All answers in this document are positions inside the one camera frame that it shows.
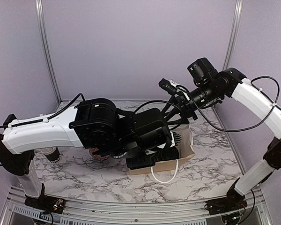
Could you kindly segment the brown paper bag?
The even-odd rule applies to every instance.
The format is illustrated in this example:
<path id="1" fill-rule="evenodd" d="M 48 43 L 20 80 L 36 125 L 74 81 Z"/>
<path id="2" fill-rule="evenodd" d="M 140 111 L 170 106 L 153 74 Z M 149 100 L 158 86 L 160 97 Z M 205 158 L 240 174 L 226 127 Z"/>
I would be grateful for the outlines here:
<path id="1" fill-rule="evenodd" d="M 130 175 L 151 174 L 153 178 L 166 184 L 171 182 L 178 171 L 178 168 L 188 162 L 195 156 L 193 150 L 193 136 L 189 125 L 181 125 L 174 129 L 178 135 L 180 135 L 181 142 L 177 146 L 173 146 L 168 150 L 163 150 L 157 153 L 155 165 L 146 168 L 140 168 L 135 170 L 129 170 Z M 174 171 L 173 177 L 168 181 L 159 180 L 156 177 L 157 172 Z"/>

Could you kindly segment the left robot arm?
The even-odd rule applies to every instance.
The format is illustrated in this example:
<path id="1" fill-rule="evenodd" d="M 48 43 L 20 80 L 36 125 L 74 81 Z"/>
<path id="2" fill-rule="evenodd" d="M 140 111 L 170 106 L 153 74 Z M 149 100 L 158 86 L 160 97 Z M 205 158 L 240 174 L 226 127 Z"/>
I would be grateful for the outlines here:
<path id="1" fill-rule="evenodd" d="M 25 120 L 11 114 L 1 128 L 0 165 L 18 178 L 26 197 L 41 209 L 50 198 L 34 168 L 35 150 L 52 155 L 59 147 L 95 148 L 102 157 L 131 159 L 175 144 L 159 109 L 123 111 L 106 98 L 71 101 L 58 112 Z"/>

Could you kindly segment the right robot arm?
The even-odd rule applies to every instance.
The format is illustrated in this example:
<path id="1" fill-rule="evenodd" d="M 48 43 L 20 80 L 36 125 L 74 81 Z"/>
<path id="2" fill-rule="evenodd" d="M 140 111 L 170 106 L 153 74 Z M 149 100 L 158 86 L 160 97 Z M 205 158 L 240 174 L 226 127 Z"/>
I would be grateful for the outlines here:
<path id="1" fill-rule="evenodd" d="M 217 71 L 207 58 L 197 59 L 187 70 L 196 86 L 192 91 L 172 79 L 163 78 L 159 81 L 159 87 L 169 93 L 173 102 L 182 110 L 182 118 L 195 117 L 196 113 L 206 118 L 204 108 L 230 98 L 255 116 L 256 123 L 244 128 L 227 129 L 217 127 L 208 120 L 211 126 L 218 131 L 241 133 L 264 125 L 273 135 L 262 159 L 235 181 L 224 197 L 222 205 L 225 209 L 232 210 L 250 190 L 281 169 L 281 107 L 278 105 L 280 86 L 276 83 L 276 99 L 271 99 L 254 82 L 260 79 L 274 81 L 273 77 L 264 75 L 249 79 L 233 67 Z"/>

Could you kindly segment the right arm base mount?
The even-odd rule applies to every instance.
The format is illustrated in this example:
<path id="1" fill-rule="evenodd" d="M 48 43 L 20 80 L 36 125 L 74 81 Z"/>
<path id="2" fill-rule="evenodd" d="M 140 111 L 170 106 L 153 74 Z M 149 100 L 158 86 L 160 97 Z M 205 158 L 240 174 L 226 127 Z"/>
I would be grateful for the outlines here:
<path id="1" fill-rule="evenodd" d="M 244 209 L 247 207 L 247 205 L 248 204 L 245 199 L 241 199 L 240 201 L 236 202 L 228 197 L 223 197 L 206 201 L 204 208 L 208 210 L 209 215 L 216 215 L 238 209 Z"/>

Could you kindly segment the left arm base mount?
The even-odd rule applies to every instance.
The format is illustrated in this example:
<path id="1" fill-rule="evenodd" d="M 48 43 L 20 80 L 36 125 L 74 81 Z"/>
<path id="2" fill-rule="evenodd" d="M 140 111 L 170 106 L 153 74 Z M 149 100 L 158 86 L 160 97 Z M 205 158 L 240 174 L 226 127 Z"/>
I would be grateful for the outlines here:
<path id="1" fill-rule="evenodd" d="M 52 196 L 43 196 L 38 199 L 26 197 L 24 204 L 26 206 L 49 211 L 51 213 L 62 214 L 65 207 L 65 199 Z"/>

